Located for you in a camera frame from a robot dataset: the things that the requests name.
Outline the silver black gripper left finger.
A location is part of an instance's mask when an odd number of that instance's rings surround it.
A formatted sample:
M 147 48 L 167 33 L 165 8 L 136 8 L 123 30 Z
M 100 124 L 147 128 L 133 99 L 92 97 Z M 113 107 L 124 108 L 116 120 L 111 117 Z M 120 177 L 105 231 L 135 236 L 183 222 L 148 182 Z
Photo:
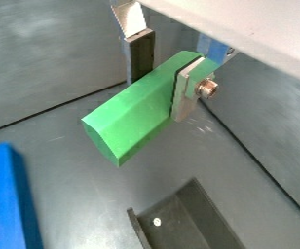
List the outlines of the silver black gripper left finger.
M 153 65 L 155 32 L 147 27 L 136 0 L 109 0 L 112 14 L 120 30 L 125 62 L 125 82 L 132 84 Z

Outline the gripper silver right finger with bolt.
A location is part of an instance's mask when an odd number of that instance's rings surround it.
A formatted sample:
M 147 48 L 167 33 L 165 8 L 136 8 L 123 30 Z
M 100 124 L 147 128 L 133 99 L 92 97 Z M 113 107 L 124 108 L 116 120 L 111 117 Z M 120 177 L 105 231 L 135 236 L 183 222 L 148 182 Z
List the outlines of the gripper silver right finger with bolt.
M 211 98 L 217 90 L 215 71 L 236 55 L 236 49 L 204 34 L 197 35 L 199 54 L 175 71 L 171 118 L 180 122 L 199 98 Z

